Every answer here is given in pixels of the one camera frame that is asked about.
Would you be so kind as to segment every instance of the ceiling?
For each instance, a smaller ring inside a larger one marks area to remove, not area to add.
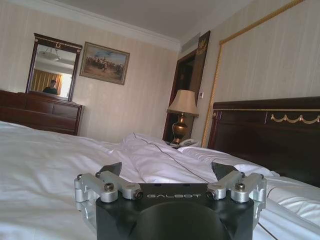
[[[59,60],[49,60],[41,56],[39,52],[52,52],[53,54],[57,54],[60,59]],[[37,58],[36,61],[47,63],[54,66],[59,66],[67,69],[73,69],[76,60],[76,54],[69,51],[64,51],[61,49],[56,49],[48,46],[44,46],[39,44],[37,48]]]
[[[179,39],[225,0],[56,0]]]

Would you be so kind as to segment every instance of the framed painting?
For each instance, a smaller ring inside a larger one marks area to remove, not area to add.
[[[80,76],[125,84],[130,53],[85,42]]]

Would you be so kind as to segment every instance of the white bedsheet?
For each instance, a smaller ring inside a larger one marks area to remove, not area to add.
[[[320,227],[320,188],[288,177],[267,177],[267,196]]]
[[[221,151],[194,146],[180,147],[178,151],[198,160],[199,163],[211,164],[212,162],[215,162],[218,164],[234,166],[238,171],[245,173],[246,176],[249,176],[252,173],[263,174],[265,177],[279,176],[276,172],[270,171],[263,166],[231,156],[230,154]]]
[[[119,161],[121,176],[137,183],[216,179],[208,165],[156,138],[131,134],[112,144],[0,121],[0,239],[95,239],[75,208],[73,180]],[[315,224],[271,200],[260,223],[278,239],[320,239]],[[253,235],[255,240],[274,239],[260,225]]]

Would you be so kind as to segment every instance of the metal bracket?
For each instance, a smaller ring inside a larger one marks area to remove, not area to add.
[[[241,172],[232,171],[216,183],[207,185],[207,197],[213,200],[224,199],[230,191],[231,199],[246,203],[249,198],[254,201],[253,229],[256,227],[260,212],[266,207],[267,180],[262,174],[251,173],[243,177]]]
[[[74,179],[76,209],[82,212],[84,222],[96,233],[96,200],[104,203],[118,199],[118,191],[125,199],[135,200],[143,197],[138,183],[128,182],[110,171],[79,174]]]

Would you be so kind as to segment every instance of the screw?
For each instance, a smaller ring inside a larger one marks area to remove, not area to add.
[[[217,198],[217,195],[214,191],[206,191],[205,196],[207,199],[214,200]]]
[[[114,184],[112,182],[107,182],[105,185],[104,185],[104,190],[107,191],[107,192],[110,192],[114,189]]]
[[[235,189],[239,190],[239,191],[243,191],[243,190],[245,190],[245,185],[243,183],[236,183]]]
[[[137,190],[134,194],[135,199],[142,199],[143,196],[144,196],[144,193],[141,191],[141,189]]]

